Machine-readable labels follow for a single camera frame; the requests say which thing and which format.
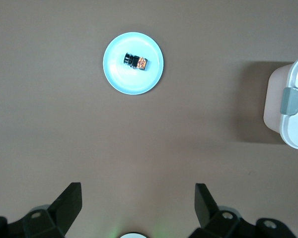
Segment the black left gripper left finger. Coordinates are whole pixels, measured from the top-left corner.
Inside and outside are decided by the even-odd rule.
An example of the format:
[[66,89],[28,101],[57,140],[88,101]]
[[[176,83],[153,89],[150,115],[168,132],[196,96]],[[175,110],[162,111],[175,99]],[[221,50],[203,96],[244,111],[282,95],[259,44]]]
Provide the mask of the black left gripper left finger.
[[64,238],[81,209],[81,183],[72,182],[52,204],[33,208],[16,222],[0,216],[0,238]]

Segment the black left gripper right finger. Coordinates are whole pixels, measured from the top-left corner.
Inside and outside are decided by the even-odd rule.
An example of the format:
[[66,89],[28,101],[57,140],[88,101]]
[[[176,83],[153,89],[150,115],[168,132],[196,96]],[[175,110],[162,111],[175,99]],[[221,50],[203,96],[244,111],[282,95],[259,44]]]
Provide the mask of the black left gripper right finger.
[[230,207],[218,206],[204,183],[195,185],[195,212],[200,227],[192,238],[294,238],[295,234],[283,222],[260,218],[256,224],[244,220]]

